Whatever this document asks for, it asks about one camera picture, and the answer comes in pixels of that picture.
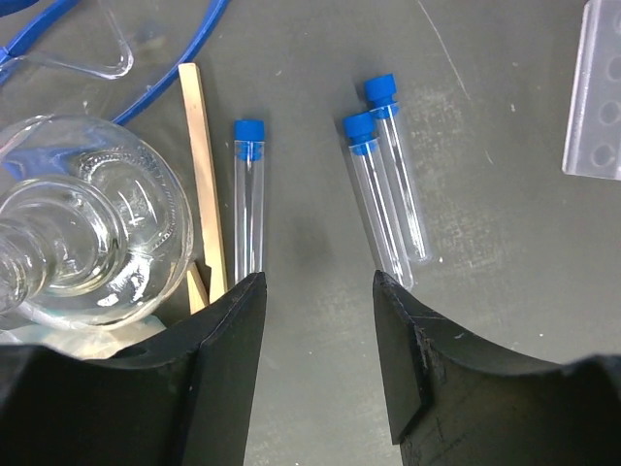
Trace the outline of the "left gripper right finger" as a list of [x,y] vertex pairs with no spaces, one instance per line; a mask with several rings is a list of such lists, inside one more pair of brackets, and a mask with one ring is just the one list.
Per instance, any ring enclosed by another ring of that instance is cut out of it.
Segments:
[[506,349],[373,282],[391,440],[406,465],[616,465],[620,359],[566,364]]

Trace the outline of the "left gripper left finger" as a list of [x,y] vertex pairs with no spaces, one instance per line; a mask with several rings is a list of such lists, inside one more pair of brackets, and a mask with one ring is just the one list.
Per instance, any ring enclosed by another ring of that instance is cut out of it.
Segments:
[[267,307],[251,274],[108,359],[1,349],[5,465],[240,465]]

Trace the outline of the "blue capped test tube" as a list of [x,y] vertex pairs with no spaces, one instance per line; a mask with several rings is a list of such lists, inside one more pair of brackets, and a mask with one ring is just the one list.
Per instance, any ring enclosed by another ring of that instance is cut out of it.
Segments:
[[265,125],[234,122],[235,283],[264,270]]
[[365,81],[364,90],[376,125],[386,164],[390,192],[412,266],[422,266],[433,258],[424,210],[418,196],[411,143],[407,139],[404,112],[397,99],[397,83],[392,74]]
[[402,287],[410,288],[414,285],[413,272],[374,119],[369,112],[347,116],[343,119],[343,129],[365,219],[371,230],[377,268]]

